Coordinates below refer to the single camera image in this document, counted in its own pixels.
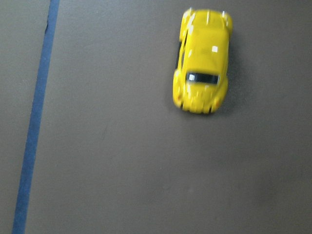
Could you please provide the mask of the yellow beetle toy car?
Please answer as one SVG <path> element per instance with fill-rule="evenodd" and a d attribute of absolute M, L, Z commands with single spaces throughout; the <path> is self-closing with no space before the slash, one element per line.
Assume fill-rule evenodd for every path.
<path fill-rule="evenodd" d="M 183 111 L 216 112 L 227 90 L 232 17 L 225 11 L 186 10 L 179 33 L 173 102 Z"/>

